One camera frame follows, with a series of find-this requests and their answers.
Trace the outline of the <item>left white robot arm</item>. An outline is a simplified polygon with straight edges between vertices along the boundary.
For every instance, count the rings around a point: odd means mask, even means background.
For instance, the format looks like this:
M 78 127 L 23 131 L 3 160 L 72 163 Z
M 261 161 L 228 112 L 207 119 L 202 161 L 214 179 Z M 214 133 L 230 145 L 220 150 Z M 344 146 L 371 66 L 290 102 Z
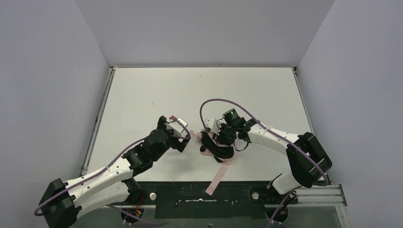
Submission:
M 69 228 L 95 209 L 138 199 L 141 190 L 134 177 L 152 168 L 168 150 L 183 152 L 191 139 L 187 126 L 181 118 L 161 116 L 156 129 L 105 167 L 76 179 L 50 182 L 34 215 L 43 216 L 50 228 Z

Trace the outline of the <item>pink and black folding umbrella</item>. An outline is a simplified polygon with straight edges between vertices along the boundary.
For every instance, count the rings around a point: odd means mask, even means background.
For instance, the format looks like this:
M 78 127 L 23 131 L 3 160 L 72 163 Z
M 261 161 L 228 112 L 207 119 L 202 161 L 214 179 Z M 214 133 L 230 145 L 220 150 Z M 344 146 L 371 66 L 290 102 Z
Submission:
M 221 164 L 214 179 L 205 190 L 208 195 L 212 196 L 233 160 L 234 148 L 232 146 L 217 144 L 212 139 L 211 134 L 207 132 L 195 133 L 194 131 L 191 131 L 191 135 L 200 145 L 199 151 L 202 155 L 211 156 L 216 160 L 216 162 Z

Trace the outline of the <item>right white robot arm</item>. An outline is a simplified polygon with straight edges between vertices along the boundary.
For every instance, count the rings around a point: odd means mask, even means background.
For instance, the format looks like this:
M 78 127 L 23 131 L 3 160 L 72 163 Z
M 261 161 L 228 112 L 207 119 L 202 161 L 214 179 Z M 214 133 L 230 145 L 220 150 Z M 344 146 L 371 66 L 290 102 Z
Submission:
M 225 112 L 221 119 L 209 122 L 216 142 L 231 146 L 236 139 L 248 144 L 259 144 L 275 150 L 287 157 L 290 171 L 280 174 L 270 184 L 279 194 L 286 194 L 299 187 L 311 188 L 325 184 L 325 175 L 332 167 L 332 161 L 319 140 L 311 132 L 294 134 L 283 132 L 251 118 L 240 117 L 235 109 Z

